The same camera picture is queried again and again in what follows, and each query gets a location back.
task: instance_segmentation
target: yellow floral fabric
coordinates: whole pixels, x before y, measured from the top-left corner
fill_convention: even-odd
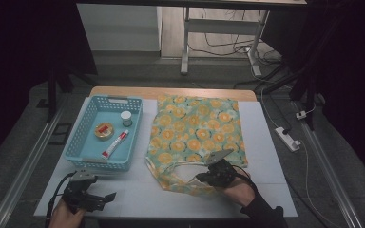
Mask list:
[[[204,165],[209,154],[233,149],[226,157],[245,167],[239,105],[237,101],[186,96],[158,97],[146,161],[163,190],[190,195],[210,194],[214,188],[193,179],[184,181],[174,173],[177,165]]]

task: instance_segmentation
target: blue plastic basket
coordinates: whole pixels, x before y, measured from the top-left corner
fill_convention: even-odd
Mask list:
[[[86,98],[64,148],[67,160],[78,168],[83,167],[105,173],[128,171],[141,122],[142,107],[141,98],[107,95]],[[132,125],[129,127],[123,126],[121,119],[123,111],[129,111],[132,114]],[[94,135],[94,129],[98,124],[105,122],[113,125],[114,134],[110,139],[101,141]],[[125,140],[108,160],[102,159],[102,152],[125,130],[129,131]]]

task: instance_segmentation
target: power strip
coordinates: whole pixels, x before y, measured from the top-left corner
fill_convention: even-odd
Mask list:
[[[275,132],[279,135],[279,137],[283,140],[283,142],[287,145],[287,147],[292,151],[295,152],[300,149],[300,142],[294,141],[289,134],[283,134],[283,127],[278,127],[275,129]]]

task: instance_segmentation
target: wooden table edge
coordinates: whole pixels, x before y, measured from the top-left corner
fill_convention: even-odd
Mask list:
[[[124,86],[95,86],[90,96],[135,96],[143,99],[157,100],[159,95],[182,95],[207,98],[229,98],[236,101],[256,102],[256,94],[252,90],[238,89],[209,89],[209,88],[168,88],[168,87],[124,87]]]

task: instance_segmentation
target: white table surface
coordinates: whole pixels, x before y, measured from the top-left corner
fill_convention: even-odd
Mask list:
[[[285,217],[296,217],[295,206],[284,178],[276,149],[265,121],[260,103],[239,102],[242,136],[251,174],[259,192],[272,208],[282,206]],[[130,170],[112,177],[99,177],[88,193],[103,197],[117,192],[115,200],[103,211],[86,213],[87,217],[101,219],[184,219],[184,218],[243,218],[240,207],[223,195],[193,197],[164,191],[153,178],[145,163],[152,122],[157,113],[156,100],[144,99],[137,144]],[[47,213],[49,199],[60,180],[75,171],[73,164],[61,156],[48,186],[34,212],[36,217]],[[64,182],[59,193],[64,191]]]

